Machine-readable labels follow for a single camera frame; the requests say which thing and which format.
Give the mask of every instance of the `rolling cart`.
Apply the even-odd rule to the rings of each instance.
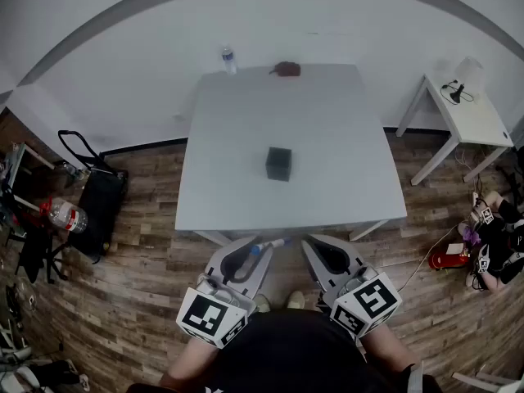
[[[75,153],[64,141],[63,136],[74,135],[92,156]],[[91,172],[80,197],[78,206],[88,215],[88,226],[81,233],[71,232],[66,246],[72,246],[96,264],[106,254],[115,226],[115,217],[120,210],[127,191],[128,172],[110,167],[76,131],[58,131],[64,147]]]

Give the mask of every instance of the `black cube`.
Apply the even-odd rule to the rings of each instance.
[[[270,147],[265,161],[268,179],[289,182],[291,174],[291,150],[287,148]]]

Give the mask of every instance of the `red device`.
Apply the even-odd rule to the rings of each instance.
[[[447,255],[445,252],[435,252],[429,258],[429,267],[440,270],[443,268],[458,268],[464,266],[469,261],[469,254],[460,253],[458,255]]]

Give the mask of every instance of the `purple object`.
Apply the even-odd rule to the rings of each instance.
[[[469,227],[464,229],[463,240],[465,242],[470,242],[472,246],[475,246],[481,242],[481,238],[478,233],[471,230]]]

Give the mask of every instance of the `white table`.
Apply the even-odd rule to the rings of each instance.
[[[15,185],[15,179],[16,174],[19,170],[23,170],[27,174],[31,174],[30,170],[27,170],[25,167],[21,165],[22,158],[24,157],[24,154],[28,152],[30,155],[32,155],[35,159],[39,160],[41,163],[45,164],[49,169],[53,170],[55,169],[55,166],[49,163],[47,160],[45,160],[43,157],[41,157],[35,150],[33,150],[31,147],[28,147],[24,142],[21,143],[19,146],[13,148],[13,150],[10,153],[7,153],[6,158],[4,160],[5,169],[0,174],[0,181],[3,180],[4,176],[7,175],[9,170],[11,171],[10,177],[9,177],[9,186],[13,190],[13,196],[16,201],[21,203],[24,206],[27,206],[33,210],[40,211],[40,209],[30,202],[20,198],[17,195],[14,195],[14,185]]]
[[[225,244],[218,231],[365,225],[406,216],[391,151],[354,65],[205,75],[199,83],[175,228]],[[292,150],[289,182],[269,180],[270,147]]]
[[[399,128],[396,131],[397,137],[404,134],[404,131],[408,128],[415,116],[418,102],[421,97],[426,94],[426,91],[428,91],[451,132],[451,136],[445,145],[420,169],[414,178],[411,179],[412,185],[418,185],[426,178],[461,142],[486,144],[497,147],[475,169],[464,176],[464,182],[477,176],[483,169],[493,163],[497,157],[504,153],[508,147],[513,147],[513,142],[511,137],[509,137],[508,130],[504,127],[499,113],[493,107],[485,93],[482,93],[479,97],[475,97],[473,102],[467,102],[461,99],[458,105],[453,105],[446,100],[446,98],[450,99],[449,94],[454,91],[453,89],[442,89],[442,94],[440,94],[442,85],[448,84],[452,80],[453,75],[446,76],[436,73],[424,75],[422,85],[411,102],[409,109],[406,111],[404,118],[400,121]]]

